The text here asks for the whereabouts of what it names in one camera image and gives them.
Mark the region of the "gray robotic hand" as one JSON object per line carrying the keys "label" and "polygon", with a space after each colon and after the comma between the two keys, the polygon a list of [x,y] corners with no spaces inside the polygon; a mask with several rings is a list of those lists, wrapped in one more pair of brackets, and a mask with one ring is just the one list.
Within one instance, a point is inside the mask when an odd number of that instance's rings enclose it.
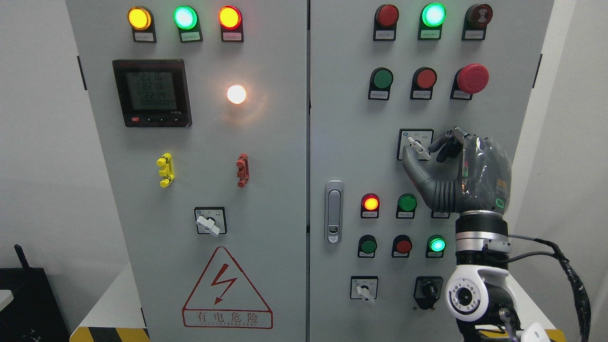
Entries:
{"label": "gray robotic hand", "polygon": [[456,177],[443,181],[423,167],[412,147],[403,150],[402,167],[428,208],[438,212],[489,211],[503,216],[510,203],[511,162],[491,138],[454,126],[428,147],[437,162],[460,156]]}

